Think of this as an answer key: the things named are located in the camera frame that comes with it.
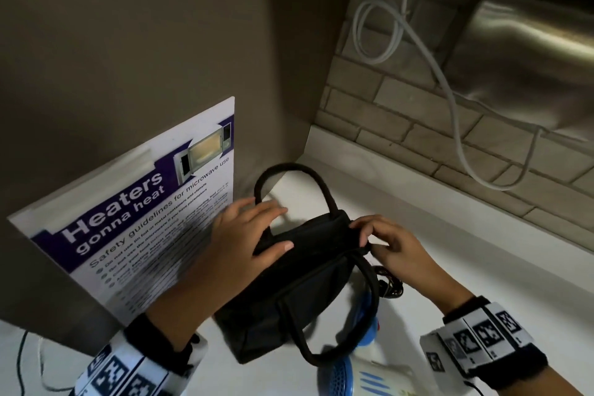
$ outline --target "white wire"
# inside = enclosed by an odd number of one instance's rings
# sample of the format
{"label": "white wire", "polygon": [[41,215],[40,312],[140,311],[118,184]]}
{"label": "white wire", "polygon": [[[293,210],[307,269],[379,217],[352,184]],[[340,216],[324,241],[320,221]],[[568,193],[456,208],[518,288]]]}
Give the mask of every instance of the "white wire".
{"label": "white wire", "polygon": [[[471,165],[468,163],[468,160],[466,160],[466,155],[464,154],[464,147],[462,146],[462,136],[460,134],[460,120],[458,119],[458,107],[456,106],[456,98],[454,97],[454,93],[450,88],[446,76],[440,69],[439,64],[437,64],[437,62],[435,61],[433,54],[431,54],[429,49],[427,49],[427,46],[425,46],[425,44],[415,33],[415,31],[412,30],[408,22],[406,22],[405,17],[407,1],[408,0],[402,0],[400,11],[398,11],[397,7],[393,6],[386,0],[364,0],[363,2],[361,2],[359,7],[357,7],[357,10],[355,11],[355,15],[353,16],[352,35],[356,52],[359,54],[361,60],[364,63],[378,64],[384,62],[388,58],[390,58],[390,56],[396,51],[398,45],[400,44],[400,41],[402,40],[404,32],[408,33],[412,41],[419,48],[421,55],[423,55],[423,58],[429,64],[435,77],[437,78],[437,81],[439,82],[439,84],[445,92],[445,98],[447,99],[448,106],[450,108],[450,122],[452,134],[456,142],[456,152],[458,154],[460,162],[464,166],[464,169],[466,170],[466,172],[468,172],[468,175],[470,175],[481,185],[484,185],[487,188],[491,188],[493,190],[509,191],[511,189],[516,188],[524,180],[526,173],[530,169],[532,156],[534,155],[536,143],[538,142],[538,138],[542,133],[542,129],[537,128],[536,132],[534,133],[534,137],[532,137],[530,148],[528,149],[528,154],[526,155],[524,166],[522,167],[522,172],[520,172],[520,175],[518,176],[515,182],[509,185],[496,185],[494,183],[487,182],[486,180],[482,179],[474,171],[474,169],[472,169]],[[375,8],[381,8],[390,13],[390,15],[394,18],[394,27],[387,48],[380,55],[373,57],[365,51],[361,41],[361,34],[363,32],[363,26],[365,24],[365,20],[367,19],[368,14],[371,12],[371,10]]]}
{"label": "white wire", "polygon": [[39,379],[41,380],[41,386],[46,391],[51,391],[52,393],[61,393],[63,391],[73,390],[74,389],[73,386],[69,386],[66,388],[56,388],[56,387],[46,384],[45,381],[43,380],[43,370],[45,368],[45,356],[43,355],[43,340],[44,340],[43,337],[39,337],[39,340],[37,342],[37,363],[39,364]]}

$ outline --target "laminated poster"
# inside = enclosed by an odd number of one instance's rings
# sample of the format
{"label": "laminated poster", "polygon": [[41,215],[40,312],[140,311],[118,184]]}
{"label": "laminated poster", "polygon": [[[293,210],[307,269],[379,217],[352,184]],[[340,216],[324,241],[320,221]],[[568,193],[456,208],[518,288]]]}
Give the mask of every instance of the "laminated poster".
{"label": "laminated poster", "polygon": [[232,202],[234,110],[229,98],[8,219],[128,325]]}

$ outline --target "bag handle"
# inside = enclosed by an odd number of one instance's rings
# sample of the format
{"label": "bag handle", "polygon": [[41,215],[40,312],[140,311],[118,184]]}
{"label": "bag handle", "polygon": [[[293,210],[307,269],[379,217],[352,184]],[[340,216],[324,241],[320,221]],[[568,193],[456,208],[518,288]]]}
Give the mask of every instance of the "bag handle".
{"label": "bag handle", "polygon": [[321,354],[313,354],[307,346],[303,331],[295,324],[295,318],[290,307],[284,301],[279,302],[281,318],[287,326],[293,341],[299,348],[303,358],[314,366],[330,365],[353,352],[369,330],[369,327],[377,314],[377,309],[380,303],[380,290],[375,272],[371,268],[371,265],[369,265],[369,262],[359,253],[355,252],[348,257],[354,260],[355,265],[360,269],[371,289],[371,305],[363,317],[361,317],[357,324],[355,324],[351,332],[349,332],[346,338],[338,343],[336,347],[329,351],[322,352]]}
{"label": "bag handle", "polygon": [[[284,173],[286,171],[301,171],[305,174],[310,175],[322,190],[322,194],[324,195],[324,199],[326,200],[326,205],[328,205],[328,210],[330,211],[330,214],[332,216],[338,216],[338,207],[336,206],[334,197],[332,197],[332,194],[330,193],[330,190],[328,189],[328,186],[326,185],[324,180],[312,168],[299,163],[281,163],[266,169],[258,178],[258,180],[256,181],[256,185],[254,186],[254,196],[256,197],[257,204],[262,202],[262,187],[264,186],[264,183],[266,183],[266,181],[273,175]],[[264,230],[262,237],[272,237],[270,227],[267,227],[266,230]]]}

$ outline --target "black bag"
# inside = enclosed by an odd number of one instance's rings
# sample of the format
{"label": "black bag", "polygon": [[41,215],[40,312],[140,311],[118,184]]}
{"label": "black bag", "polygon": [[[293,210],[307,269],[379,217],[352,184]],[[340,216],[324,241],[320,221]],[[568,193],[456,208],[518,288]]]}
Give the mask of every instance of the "black bag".
{"label": "black bag", "polygon": [[[373,267],[363,257],[369,251],[369,243],[359,247],[359,229],[349,228],[348,215],[338,210],[330,190],[314,170],[296,163],[272,166],[256,182],[256,203],[262,201],[261,190],[266,180],[285,171],[302,171],[313,177],[330,212],[280,235],[274,236],[270,228],[266,229],[254,253],[284,240],[293,241],[294,248],[222,307],[214,318],[240,363],[257,359],[293,339],[305,360],[325,366],[350,354],[363,339],[377,312],[380,287]],[[360,269],[371,290],[371,305],[336,347],[313,354],[302,330],[341,292],[354,266]]]}

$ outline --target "tile backsplash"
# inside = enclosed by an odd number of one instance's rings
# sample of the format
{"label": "tile backsplash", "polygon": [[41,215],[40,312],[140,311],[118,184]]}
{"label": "tile backsplash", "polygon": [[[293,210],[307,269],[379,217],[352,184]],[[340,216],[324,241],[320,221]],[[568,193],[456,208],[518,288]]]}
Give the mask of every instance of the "tile backsplash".
{"label": "tile backsplash", "polygon": [[[594,250],[594,154],[545,136],[522,185],[508,192],[481,186],[464,172],[456,155],[446,100],[416,47],[405,37],[386,62],[375,66],[360,62],[351,33],[351,19],[360,1],[349,4],[315,123]],[[467,2],[409,0],[407,17],[435,51]],[[385,49],[392,25],[385,13],[371,13],[362,34],[368,53]],[[468,104],[459,110],[464,151],[472,167],[490,182],[512,182],[532,134]]]}

